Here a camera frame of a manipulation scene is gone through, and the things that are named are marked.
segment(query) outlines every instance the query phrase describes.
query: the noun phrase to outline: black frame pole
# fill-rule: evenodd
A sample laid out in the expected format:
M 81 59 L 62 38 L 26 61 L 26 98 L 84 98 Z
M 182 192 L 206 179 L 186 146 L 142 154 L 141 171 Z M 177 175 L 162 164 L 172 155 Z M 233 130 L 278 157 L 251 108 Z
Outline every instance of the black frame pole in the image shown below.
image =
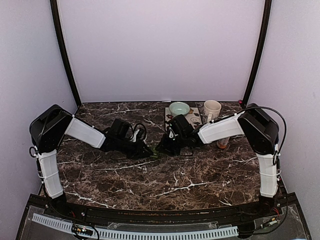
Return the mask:
M 243 99 L 239 101 L 242 108 L 245 108 L 247 106 L 252 89 L 254 87 L 255 80 L 256 80 L 262 52 L 264 50 L 266 35 L 267 35 L 268 23 L 269 23 L 270 12 L 271 12 L 271 3 L 272 3 L 272 0 L 265 0 L 264 2 L 264 10 L 263 10 L 260 35 L 259 35 L 259 40 L 256 47 L 256 52 L 255 52 L 255 56 L 252 64 L 250 77 L 245 89 Z
M 61 27 L 61 22 L 60 22 L 60 17 L 59 17 L 59 9 L 58 9 L 57 0 L 50 0 L 50 5 L 51 5 L 51 12 L 52 12 L 52 18 L 53 18 L 53 23 L 54 23 L 54 28 L 55 28 L 56 39 L 59 44 L 60 54 L 61 54 L 61 58 L 63 61 L 65 73 L 66 73 L 66 76 L 67 76 L 69 84 L 70 84 L 73 98 L 75 100 L 77 107 L 79 108 L 81 106 L 82 102 L 81 102 L 81 99 L 79 96 L 79 92 L 77 90 L 75 78 L 74 78 L 74 75 L 72 74 L 71 65 L 69 62 L 68 54 L 67 54 L 67 48 L 65 45 L 64 35 L 62 32 L 62 27 Z

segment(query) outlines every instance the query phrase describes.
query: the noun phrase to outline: mug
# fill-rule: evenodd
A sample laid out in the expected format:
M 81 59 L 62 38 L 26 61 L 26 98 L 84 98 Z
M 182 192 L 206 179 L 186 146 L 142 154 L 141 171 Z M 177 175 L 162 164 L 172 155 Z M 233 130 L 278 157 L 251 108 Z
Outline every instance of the mug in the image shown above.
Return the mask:
M 204 116 L 203 122 L 209 123 L 218 118 L 221 111 L 221 104 L 214 100 L 208 100 L 204 102 Z

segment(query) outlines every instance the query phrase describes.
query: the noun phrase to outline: cable organizer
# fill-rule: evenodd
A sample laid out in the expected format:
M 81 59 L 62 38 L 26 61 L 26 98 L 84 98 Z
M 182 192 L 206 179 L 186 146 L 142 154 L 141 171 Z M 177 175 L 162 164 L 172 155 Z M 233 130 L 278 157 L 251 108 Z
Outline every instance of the cable organizer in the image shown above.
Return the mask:
M 49 216 L 33 214 L 32 221 L 49 228 L 73 234 L 71 232 L 72 222 L 66 220 L 55 219 Z M 133 231 L 117 231 L 96 227 L 101 240 L 214 240 L 224 239 L 238 236 L 238 227 L 226 227 L 220 229 L 212 229 L 205 231 L 190 232 L 133 232 Z M 78 233 L 79 236 L 89 237 L 85 234 Z M 97 233 L 94 231 L 91 239 L 97 239 Z

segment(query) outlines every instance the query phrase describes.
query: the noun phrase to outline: dark brown marble surface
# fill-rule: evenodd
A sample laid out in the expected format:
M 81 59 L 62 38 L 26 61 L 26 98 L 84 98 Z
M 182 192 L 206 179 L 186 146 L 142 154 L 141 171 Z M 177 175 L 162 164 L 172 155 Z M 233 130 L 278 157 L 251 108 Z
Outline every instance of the dark brown marble surface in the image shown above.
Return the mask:
M 164 133 L 164 108 L 170 103 L 86 103 L 76 116 L 98 129 L 120 118 L 147 127 L 146 142 L 156 146 Z M 199 107 L 202 102 L 189 102 Z M 241 108 L 223 102 L 220 116 Z M 194 156 L 125 159 L 65 137 L 57 155 L 62 186 L 69 202 L 123 210 L 195 210 L 239 205 L 258 200 L 258 160 L 243 136 L 230 138 L 227 149 L 216 143 Z

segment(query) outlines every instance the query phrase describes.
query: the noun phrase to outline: purple wall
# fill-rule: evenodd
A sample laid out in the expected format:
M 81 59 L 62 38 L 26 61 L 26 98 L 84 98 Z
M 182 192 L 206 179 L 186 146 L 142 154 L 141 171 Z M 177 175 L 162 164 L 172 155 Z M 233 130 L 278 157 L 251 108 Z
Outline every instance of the purple wall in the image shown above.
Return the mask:
M 264 0 L 64 0 L 60 16 L 84 102 L 238 101 Z
M 282 176 L 296 192 L 314 239 L 320 236 L 320 1 L 277 0 L 253 94 L 279 110 L 288 134 Z
M 29 125 L 53 104 L 75 112 L 50 2 L 0 1 L 0 239 L 15 239 L 40 187 Z

